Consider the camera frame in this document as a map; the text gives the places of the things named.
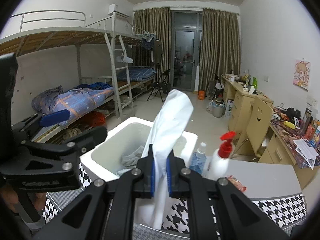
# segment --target human hand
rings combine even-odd
[[[10,185],[5,185],[0,189],[0,195],[2,196],[4,202],[7,204],[13,212],[17,213],[14,208],[15,204],[18,204],[19,198],[17,193],[13,190]],[[45,207],[46,195],[45,193],[36,193],[37,199],[33,203],[36,210],[41,211]]]

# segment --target metal screw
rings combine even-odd
[[[62,165],[62,169],[63,169],[64,171],[71,170],[71,169],[72,169],[72,163],[64,163],[64,164]]]
[[[73,146],[75,146],[75,145],[76,145],[76,144],[75,144],[74,142],[68,142],[68,143],[67,143],[67,146],[70,147],[70,148],[73,147]]]
[[[191,173],[191,170],[189,168],[182,168],[181,173],[183,175],[189,175]]]
[[[138,176],[140,173],[141,173],[141,170],[140,169],[132,169],[131,173],[134,175],[134,176]]]
[[[103,184],[104,184],[104,181],[103,179],[96,179],[93,184],[96,186],[96,187],[101,187]]]
[[[229,183],[229,181],[226,178],[220,178],[218,182],[221,186],[226,186]]]

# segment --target water bottle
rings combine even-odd
[[[200,143],[200,146],[197,149],[197,151],[194,152],[191,156],[189,168],[193,171],[198,172],[199,174],[202,174],[205,161],[207,160],[207,157],[205,156],[205,148],[206,144],[204,142]]]

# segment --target bunk bed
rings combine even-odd
[[[130,78],[130,67],[128,63],[125,64],[124,67],[116,68],[115,64],[115,52],[121,51],[124,56],[127,56],[126,46],[128,45],[138,45],[141,43],[141,39],[143,37],[149,38],[154,37],[155,33],[149,33],[145,30],[141,30],[132,26],[131,34],[125,34],[115,31],[116,27],[116,19],[124,20],[127,23],[128,16],[119,13],[113,12],[112,16],[92,23],[90,25],[85,24],[86,16],[82,12],[75,11],[66,11],[61,10],[63,12],[74,12],[81,13],[84,15],[83,20],[79,19],[70,19],[70,18],[46,18],[46,19],[36,19],[25,21],[24,17],[27,14],[39,13],[39,12],[50,12],[51,10],[41,10],[41,11],[33,11],[27,12],[23,14],[13,15],[12,17],[21,16],[20,23],[20,32],[15,33],[13,35],[7,36],[0,40],[0,55],[7,53],[15,53],[16,57],[32,53],[35,51],[50,49],[61,46],[76,46],[77,52],[77,68],[78,68],[78,78],[79,84],[83,83],[92,83],[93,80],[102,81],[104,83],[110,83],[112,85],[113,93],[104,94],[105,97],[103,100],[99,100],[95,102],[93,106],[88,107],[88,111],[85,111],[82,114],[75,114],[76,116],[70,122],[64,124],[53,125],[48,128],[43,128],[35,137],[34,141],[36,142],[47,142],[48,140],[54,139],[55,142],[59,142],[57,140],[57,135],[61,134],[61,131],[68,126],[68,128],[73,128],[78,125],[77,120],[87,114],[88,112],[98,108],[105,106],[109,101],[113,100],[114,102],[114,112],[117,118],[121,118],[124,120],[123,109],[126,106],[131,104],[131,110],[133,110],[133,99],[136,98],[139,94],[132,96],[132,89],[138,87],[144,87],[144,90],[141,89],[141,93],[146,90],[146,84],[151,83],[154,80],[154,74],[149,74],[146,78],[141,77],[141,79],[135,79],[140,81],[133,81]],[[25,23],[30,23],[33,21],[42,21],[42,20],[79,20],[84,22],[83,27],[49,27],[49,28],[41,28],[41,29],[33,29],[28,31],[22,31],[22,26]],[[106,28],[107,20],[111,21],[111,30]],[[80,46],[84,44],[107,44],[108,51],[111,59],[111,76],[98,76],[98,77],[83,77],[81,75],[81,65],[80,65]],[[126,80],[123,78],[123,71],[125,72]],[[129,92],[129,100],[122,104],[120,95]]]

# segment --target wall outlet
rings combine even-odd
[[[313,107],[317,107],[317,105],[318,105],[318,101],[315,100],[315,99],[313,99],[313,101],[312,101],[312,106],[313,106]]]
[[[313,103],[313,97],[307,96],[307,104],[312,106],[312,103]]]

